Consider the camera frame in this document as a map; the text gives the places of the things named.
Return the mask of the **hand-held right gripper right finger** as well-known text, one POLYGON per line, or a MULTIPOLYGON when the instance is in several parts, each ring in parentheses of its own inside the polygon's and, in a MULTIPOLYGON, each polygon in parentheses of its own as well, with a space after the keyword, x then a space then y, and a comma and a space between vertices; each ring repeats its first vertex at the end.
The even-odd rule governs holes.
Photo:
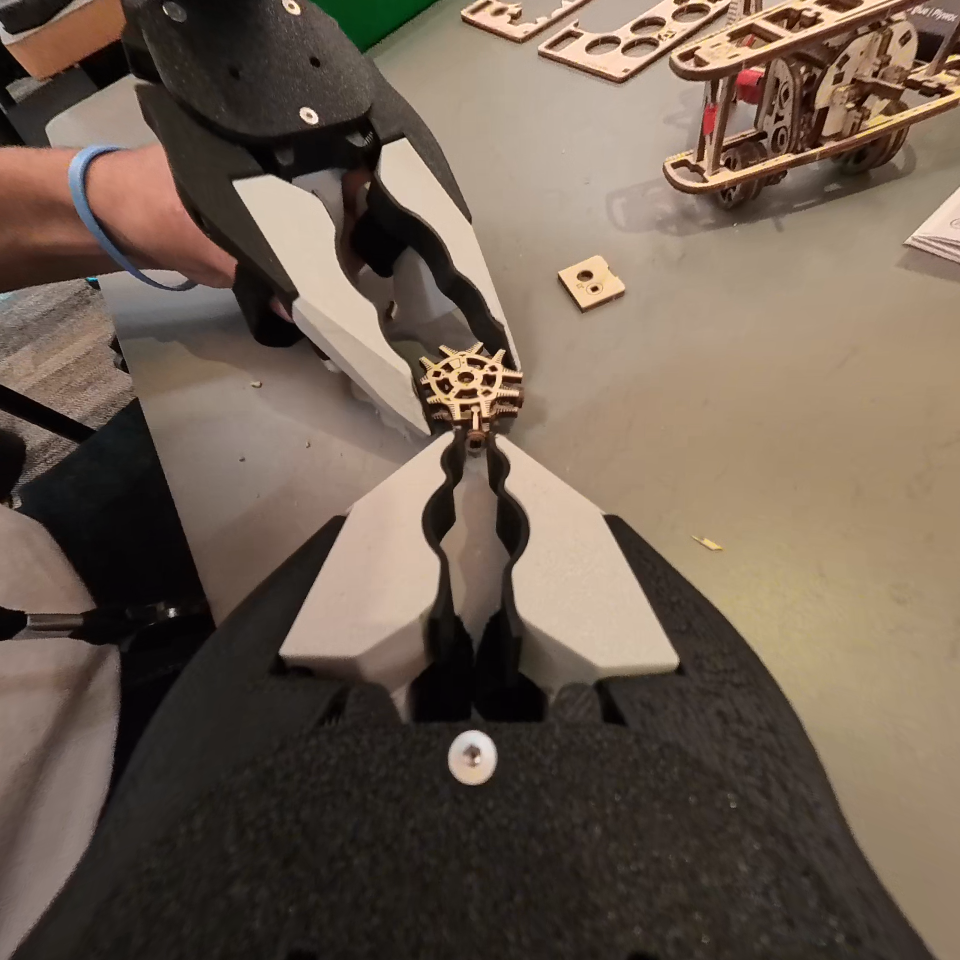
POLYGON ((676 670, 679 655, 603 510, 510 438, 488 453, 501 504, 526 522, 509 571, 520 672, 558 692, 676 670))

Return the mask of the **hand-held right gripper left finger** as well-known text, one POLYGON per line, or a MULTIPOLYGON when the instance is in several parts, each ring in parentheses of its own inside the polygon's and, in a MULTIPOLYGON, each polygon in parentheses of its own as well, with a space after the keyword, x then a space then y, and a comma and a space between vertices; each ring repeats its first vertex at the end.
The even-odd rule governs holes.
POLYGON ((442 542, 456 520, 462 438, 439 437, 357 500, 283 640, 287 666, 408 690, 425 717, 426 690, 462 699, 462 627, 442 542))

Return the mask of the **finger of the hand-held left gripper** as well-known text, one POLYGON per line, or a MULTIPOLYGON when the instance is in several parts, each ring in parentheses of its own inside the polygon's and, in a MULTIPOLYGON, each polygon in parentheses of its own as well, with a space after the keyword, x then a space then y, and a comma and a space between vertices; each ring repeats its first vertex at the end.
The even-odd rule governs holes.
POLYGON ((458 308, 474 340, 522 370, 483 251, 438 175, 405 137, 384 144, 350 236, 354 253, 389 278, 406 252, 425 264, 438 293, 458 308))
POLYGON ((292 182, 260 174, 235 180, 233 187, 293 282, 294 324, 325 356, 325 366, 346 375, 387 426, 410 439, 428 439, 431 428, 412 370, 342 260, 343 174, 333 169, 292 182))

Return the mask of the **wooden radial engine model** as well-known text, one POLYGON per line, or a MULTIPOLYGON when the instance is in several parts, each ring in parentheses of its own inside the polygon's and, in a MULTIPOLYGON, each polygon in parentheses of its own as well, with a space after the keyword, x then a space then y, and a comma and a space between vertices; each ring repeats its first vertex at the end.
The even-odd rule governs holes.
POLYGON ((465 349, 439 347, 440 356, 419 359, 424 407, 430 419, 467 431, 483 424, 487 434, 522 411, 523 373, 506 362, 506 350, 488 354, 482 342, 465 349))

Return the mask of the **person's left forearm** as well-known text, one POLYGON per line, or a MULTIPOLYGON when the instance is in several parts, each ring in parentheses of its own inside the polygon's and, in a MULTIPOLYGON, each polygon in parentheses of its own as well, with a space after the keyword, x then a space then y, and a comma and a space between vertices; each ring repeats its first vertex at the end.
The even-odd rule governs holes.
POLYGON ((75 151, 1 149, 1 292, 114 272, 69 188, 75 151))

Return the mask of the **grey desk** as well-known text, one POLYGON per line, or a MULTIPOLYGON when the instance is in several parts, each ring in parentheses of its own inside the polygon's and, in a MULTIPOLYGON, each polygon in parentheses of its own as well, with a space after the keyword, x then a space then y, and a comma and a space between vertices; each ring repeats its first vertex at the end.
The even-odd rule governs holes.
POLYGON ((700 84, 663 61, 609 83, 462 6, 373 54, 472 213, 529 390, 514 442, 750 643, 958 958, 958 270, 903 245, 958 187, 958 110, 870 175, 823 161, 725 214, 662 174, 700 84), (582 313, 558 271, 594 256, 626 293, 582 313))

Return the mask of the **person's left hand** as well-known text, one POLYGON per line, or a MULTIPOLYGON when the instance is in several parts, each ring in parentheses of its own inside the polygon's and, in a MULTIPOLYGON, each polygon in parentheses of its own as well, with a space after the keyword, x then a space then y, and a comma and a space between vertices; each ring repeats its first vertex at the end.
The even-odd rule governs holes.
POLYGON ((92 214, 137 268, 176 272, 214 289, 234 285, 237 262, 187 212, 162 146, 114 150, 86 174, 92 214))

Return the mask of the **square wooden plate with holes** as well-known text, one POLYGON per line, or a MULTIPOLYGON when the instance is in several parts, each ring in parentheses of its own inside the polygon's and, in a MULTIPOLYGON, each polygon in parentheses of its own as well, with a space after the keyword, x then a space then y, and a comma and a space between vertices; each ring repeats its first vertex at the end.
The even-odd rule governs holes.
POLYGON ((559 270, 558 282, 582 313, 615 302, 626 293, 623 281, 600 255, 559 270))

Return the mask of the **tan cardboard box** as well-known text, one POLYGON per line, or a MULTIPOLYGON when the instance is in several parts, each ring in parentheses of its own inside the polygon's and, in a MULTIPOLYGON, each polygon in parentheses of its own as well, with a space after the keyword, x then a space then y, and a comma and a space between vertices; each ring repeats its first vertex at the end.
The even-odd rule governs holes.
POLYGON ((31 30, 1 39, 30 77, 49 79, 120 40, 125 24, 120 1, 72 2, 52 19, 31 30))

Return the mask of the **blue wristband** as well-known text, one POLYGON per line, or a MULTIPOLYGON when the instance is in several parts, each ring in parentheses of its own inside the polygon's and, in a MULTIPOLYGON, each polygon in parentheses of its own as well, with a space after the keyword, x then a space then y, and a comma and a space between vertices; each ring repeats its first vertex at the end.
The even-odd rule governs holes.
POLYGON ((102 223, 94 214, 89 198, 88 179, 90 167, 103 156, 113 153, 126 151, 125 148, 117 145, 91 145, 83 147, 77 151, 69 163, 67 171, 68 188, 73 202, 74 209, 78 214, 79 220, 86 227, 88 232, 96 240, 102 251, 110 260, 118 266, 123 272, 133 277, 152 289, 171 293, 183 293, 191 291, 199 286, 195 281, 189 279, 178 284, 164 284, 153 279, 150 275, 140 270, 126 254, 123 253, 114 240, 105 231, 102 223))

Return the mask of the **person's dark jeans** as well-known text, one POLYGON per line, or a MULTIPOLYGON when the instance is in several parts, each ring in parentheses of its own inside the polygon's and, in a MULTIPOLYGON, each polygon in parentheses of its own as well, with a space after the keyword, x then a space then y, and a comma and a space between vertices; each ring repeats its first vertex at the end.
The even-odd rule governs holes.
POLYGON ((214 631, 186 535, 138 400, 19 493, 92 599, 63 638, 119 653, 114 788, 150 721, 214 631))

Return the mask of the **black metal bar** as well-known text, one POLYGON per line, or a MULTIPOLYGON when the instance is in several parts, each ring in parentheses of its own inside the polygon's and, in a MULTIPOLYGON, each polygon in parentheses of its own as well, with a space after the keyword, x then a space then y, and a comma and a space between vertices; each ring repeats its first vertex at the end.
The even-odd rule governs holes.
POLYGON ((17 390, 1 385, 0 392, 1 411, 19 421, 75 444, 85 442, 96 433, 96 430, 90 426, 61 414, 17 390))

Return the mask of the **person's white shirt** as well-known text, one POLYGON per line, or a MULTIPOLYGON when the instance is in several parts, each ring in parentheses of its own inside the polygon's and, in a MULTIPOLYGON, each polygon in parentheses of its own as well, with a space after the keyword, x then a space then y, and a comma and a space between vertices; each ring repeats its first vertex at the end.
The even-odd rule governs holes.
POLYGON ((1 643, 1 957, 90 846, 114 772, 119 653, 75 638, 1 643))

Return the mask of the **wooden biplane model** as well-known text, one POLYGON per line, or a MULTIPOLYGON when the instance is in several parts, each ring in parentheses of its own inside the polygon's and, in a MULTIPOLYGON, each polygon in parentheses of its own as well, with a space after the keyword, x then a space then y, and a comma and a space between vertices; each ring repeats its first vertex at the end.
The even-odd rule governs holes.
POLYGON ((918 59, 916 2, 794 1, 741 17, 670 55, 704 84, 692 150, 662 172, 680 193, 733 210, 812 163, 882 167, 922 120, 958 107, 958 21, 918 59))

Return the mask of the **instruction booklet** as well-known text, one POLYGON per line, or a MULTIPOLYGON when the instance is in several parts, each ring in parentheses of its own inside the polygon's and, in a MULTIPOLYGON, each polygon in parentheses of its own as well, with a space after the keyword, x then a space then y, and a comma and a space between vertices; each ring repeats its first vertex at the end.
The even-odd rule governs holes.
POLYGON ((956 188, 904 241, 903 246, 959 265, 959 195, 956 188))

